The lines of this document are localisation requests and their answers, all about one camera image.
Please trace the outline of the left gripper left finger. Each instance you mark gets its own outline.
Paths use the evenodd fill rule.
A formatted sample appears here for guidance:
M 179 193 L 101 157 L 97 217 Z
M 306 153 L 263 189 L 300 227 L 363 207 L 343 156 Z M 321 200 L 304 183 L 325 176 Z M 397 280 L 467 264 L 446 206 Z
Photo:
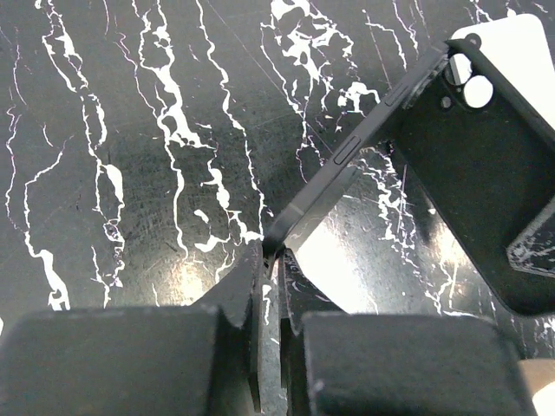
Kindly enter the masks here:
M 4 415 L 253 415 L 261 243 L 189 306 L 24 317 L 1 346 Z

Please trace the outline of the light blue smartphone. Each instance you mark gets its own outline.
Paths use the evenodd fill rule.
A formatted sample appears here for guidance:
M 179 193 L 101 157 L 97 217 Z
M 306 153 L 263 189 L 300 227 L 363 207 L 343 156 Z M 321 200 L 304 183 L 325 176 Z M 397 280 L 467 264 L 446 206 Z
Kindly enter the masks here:
M 549 123 L 554 124 L 554 67 L 544 26 L 519 14 L 457 29 L 453 39 L 472 40 Z

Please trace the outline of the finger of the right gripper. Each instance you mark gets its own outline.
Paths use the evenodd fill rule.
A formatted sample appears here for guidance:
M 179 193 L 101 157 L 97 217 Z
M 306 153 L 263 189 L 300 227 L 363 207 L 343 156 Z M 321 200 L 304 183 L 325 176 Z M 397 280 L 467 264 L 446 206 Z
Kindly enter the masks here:
M 506 255 L 514 270 L 554 277 L 554 208 L 545 207 L 509 244 Z

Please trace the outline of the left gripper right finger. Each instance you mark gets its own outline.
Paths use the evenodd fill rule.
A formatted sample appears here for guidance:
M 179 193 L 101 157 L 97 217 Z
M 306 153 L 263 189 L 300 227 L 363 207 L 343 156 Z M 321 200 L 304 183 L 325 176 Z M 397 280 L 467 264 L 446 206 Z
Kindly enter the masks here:
M 472 316 L 349 314 L 278 260 L 290 415 L 533 415 L 519 351 Z

